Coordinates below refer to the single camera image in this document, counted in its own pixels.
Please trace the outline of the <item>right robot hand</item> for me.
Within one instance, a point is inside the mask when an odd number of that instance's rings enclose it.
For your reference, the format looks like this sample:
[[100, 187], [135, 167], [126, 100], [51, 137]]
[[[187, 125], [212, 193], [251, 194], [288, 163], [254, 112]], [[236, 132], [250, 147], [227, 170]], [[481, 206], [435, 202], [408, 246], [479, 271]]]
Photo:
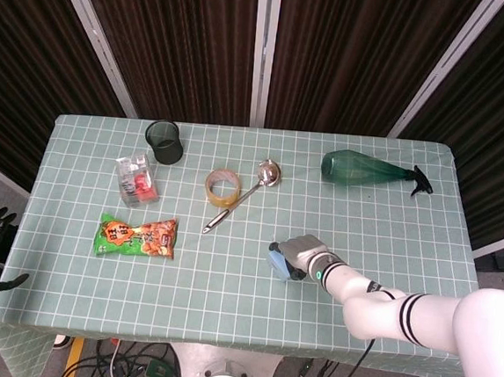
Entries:
[[318, 238], [311, 234], [269, 244], [269, 266], [283, 281], [304, 280], [307, 275], [321, 279], [317, 272], [336, 258]]

